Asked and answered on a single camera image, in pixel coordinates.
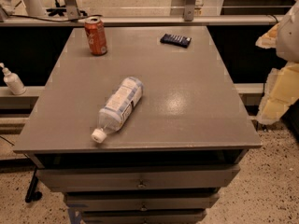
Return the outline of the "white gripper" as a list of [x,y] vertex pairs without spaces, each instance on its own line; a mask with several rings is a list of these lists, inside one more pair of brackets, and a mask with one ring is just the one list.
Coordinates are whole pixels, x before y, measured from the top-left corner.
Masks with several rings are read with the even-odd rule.
[[299,99],[299,2],[292,6],[280,24],[260,36],[255,45],[262,49],[276,48],[278,57],[293,62],[281,69],[273,68],[267,77],[256,120],[271,125]]

